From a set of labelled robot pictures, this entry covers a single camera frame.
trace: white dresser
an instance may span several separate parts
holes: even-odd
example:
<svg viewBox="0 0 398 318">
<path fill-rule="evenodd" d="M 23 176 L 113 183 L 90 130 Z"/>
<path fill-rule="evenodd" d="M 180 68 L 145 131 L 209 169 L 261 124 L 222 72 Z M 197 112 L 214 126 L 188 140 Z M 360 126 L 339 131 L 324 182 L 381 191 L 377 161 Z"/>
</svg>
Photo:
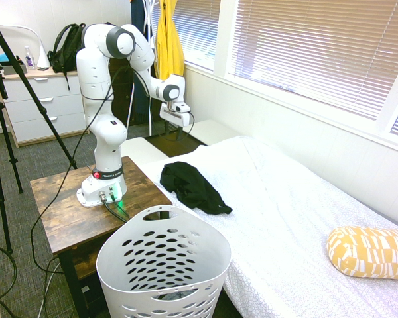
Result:
<svg viewBox="0 0 398 318">
<path fill-rule="evenodd" d="M 82 133 L 86 122 L 77 73 L 68 73 L 70 90 L 63 73 L 55 74 L 51 68 L 46 71 L 29 70 L 25 76 L 47 109 L 47 115 L 59 135 Z M 17 146 L 53 139 L 51 129 L 19 76 L 5 76 L 5 87 L 9 96 L 5 100 L 6 110 Z"/>
</svg>

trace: window sill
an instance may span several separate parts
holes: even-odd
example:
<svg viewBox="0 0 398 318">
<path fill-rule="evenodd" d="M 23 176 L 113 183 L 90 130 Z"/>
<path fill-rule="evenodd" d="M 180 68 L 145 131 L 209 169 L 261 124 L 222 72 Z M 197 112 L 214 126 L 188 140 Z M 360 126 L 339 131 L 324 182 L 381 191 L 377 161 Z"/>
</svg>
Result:
<svg viewBox="0 0 398 318">
<path fill-rule="evenodd" d="M 324 103 L 246 79 L 236 78 L 234 76 L 220 78 L 209 70 L 199 68 L 189 63 L 186 63 L 186 68 L 398 151 L 398 135 L 390 132 L 378 132 L 376 121 L 372 121 L 371 119 L 357 116 L 347 111 L 327 106 Z"/>
</svg>

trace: black backpack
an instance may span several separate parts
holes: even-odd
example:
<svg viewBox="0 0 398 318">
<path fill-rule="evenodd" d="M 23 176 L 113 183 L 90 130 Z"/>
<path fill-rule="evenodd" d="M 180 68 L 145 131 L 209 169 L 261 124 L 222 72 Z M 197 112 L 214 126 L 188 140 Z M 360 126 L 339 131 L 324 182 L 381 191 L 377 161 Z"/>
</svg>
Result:
<svg viewBox="0 0 398 318">
<path fill-rule="evenodd" d="M 64 27 L 63 30 L 60 31 L 58 37 L 56 38 L 56 41 L 54 42 L 53 51 L 48 51 L 47 54 L 54 72 L 64 73 L 66 82 L 68 83 L 68 90 L 70 89 L 70 87 L 66 73 L 77 69 L 76 55 L 77 52 L 82 48 L 81 35 L 85 27 L 85 23 L 81 23 L 80 25 L 73 23 Z M 61 49 L 57 51 L 58 45 L 62 40 L 64 33 L 68 29 L 69 31 L 68 35 L 66 35 L 65 42 L 63 43 Z"/>
</svg>

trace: white wall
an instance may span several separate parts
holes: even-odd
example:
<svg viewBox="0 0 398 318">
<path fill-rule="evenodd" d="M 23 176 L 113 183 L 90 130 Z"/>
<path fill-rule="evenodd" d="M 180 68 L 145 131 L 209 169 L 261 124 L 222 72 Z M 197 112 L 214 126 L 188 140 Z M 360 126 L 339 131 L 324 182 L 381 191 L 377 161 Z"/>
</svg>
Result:
<svg viewBox="0 0 398 318">
<path fill-rule="evenodd" d="M 277 145 L 320 177 L 398 221 L 398 151 L 287 109 L 192 68 L 186 102 L 213 119 Z"/>
<path fill-rule="evenodd" d="M 23 25 L 41 37 L 46 52 L 53 49 L 58 33 L 70 23 L 131 22 L 129 0 L 0 0 L 0 24 Z M 24 46 L 29 46 L 38 60 L 36 36 L 15 28 L 0 28 L 13 54 L 22 59 Z"/>
</svg>

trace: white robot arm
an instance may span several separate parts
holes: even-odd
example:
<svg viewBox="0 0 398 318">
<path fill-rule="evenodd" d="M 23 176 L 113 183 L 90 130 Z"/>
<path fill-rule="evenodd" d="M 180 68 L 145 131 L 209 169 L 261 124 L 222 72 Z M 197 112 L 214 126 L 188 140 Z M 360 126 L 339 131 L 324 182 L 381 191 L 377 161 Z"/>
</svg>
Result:
<svg viewBox="0 0 398 318">
<path fill-rule="evenodd" d="M 77 191 L 80 203 L 93 207 L 102 204 L 104 197 L 108 202 L 119 201 L 127 191 L 121 161 L 121 145 L 127 139 L 127 130 L 112 114 L 109 59 L 128 59 L 147 94 L 164 102 L 160 111 L 163 119 L 185 127 L 189 124 L 190 108 L 184 102 L 185 81 L 182 76 L 171 74 L 165 81 L 151 77 L 148 69 L 155 55 L 135 26 L 90 25 L 84 29 L 82 39 L 84 48 L 77 53 L 76 61 L 87 125 L 103 104 L 90 125 L 97 139 L 94 150 L 96 167 Z"/>
</svg>

